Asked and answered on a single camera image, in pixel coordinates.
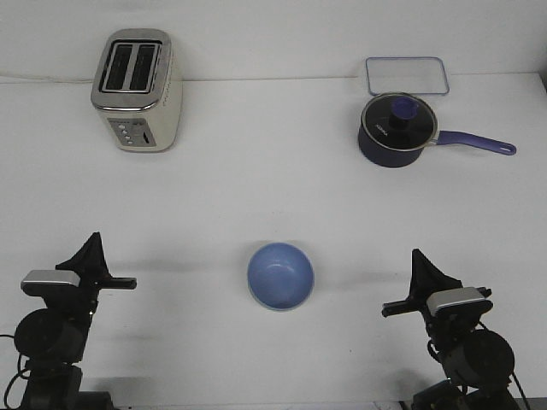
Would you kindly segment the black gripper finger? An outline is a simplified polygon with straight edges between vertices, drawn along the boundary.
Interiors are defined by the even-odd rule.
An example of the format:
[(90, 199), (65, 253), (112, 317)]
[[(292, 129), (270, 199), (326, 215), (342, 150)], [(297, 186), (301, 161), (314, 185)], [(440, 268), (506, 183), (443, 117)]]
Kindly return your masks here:
[(460, 280), (442, 273), (419, 249), (413, 249), (411, 256), (409, 300), (426, 300), (433, 293), (462, 287)]
[(93, 232), (74, 256), (56, 265), (56, 270), (72, 271), (80, 278), (110, 278), (101, 234)]

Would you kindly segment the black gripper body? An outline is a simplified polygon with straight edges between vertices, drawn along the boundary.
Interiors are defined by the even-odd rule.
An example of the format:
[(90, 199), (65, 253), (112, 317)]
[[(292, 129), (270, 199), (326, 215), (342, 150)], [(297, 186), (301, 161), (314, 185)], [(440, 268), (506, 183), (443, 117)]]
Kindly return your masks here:
[(109, 272), (98, 277), (86, 273), (81, 276), (68, 269), (56, 269), (55, 273), (62, 278), (56, 292), (55, 310), (74, 319), (93, 316), (101, 290), (134, 290), (137, 287), (136, 278), (115, 278)]
[[(479, 287), (479, 291), (491, 301), (492, 290)], [(419, 312), (425, 322), (426, 333), (433, 342), (454, 342), (472, 332), (480, 322), (479, 316), (450, 315), (446, 319), (433, 317), (426, 306), (426, 300), (409, 300), (387, 302), (383, 305), (383, 317)]]

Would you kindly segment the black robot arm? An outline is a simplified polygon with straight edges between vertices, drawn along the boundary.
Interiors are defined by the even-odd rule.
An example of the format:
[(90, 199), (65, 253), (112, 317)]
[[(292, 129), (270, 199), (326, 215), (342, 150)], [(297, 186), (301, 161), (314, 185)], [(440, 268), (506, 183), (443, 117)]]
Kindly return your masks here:
[(133, 290), (135, 278), (115, 278), (108, 269), (101, 235), (94, 232), (53, 270), (31, 270), (21, 290), (44, 308), (17, 325), (15, 348), (27, 357), (17, 373), (26, 377), (21, 409), (113, 409), (107, 391), (82, 391), (82, 360), (101, 290)]
[(509, 343), (488, 329), (481, 317), (493, 308), (491, 289), (465, 286), (442, 273), (419, 250), (412, 251), (408, 296), (383, 305), (383, 317), (418, 312), (428, 335), (427, 351), (441, 365), (445, 380), (414, 394), (407, 409), (518, 409), (509, 392), (515, 376)]

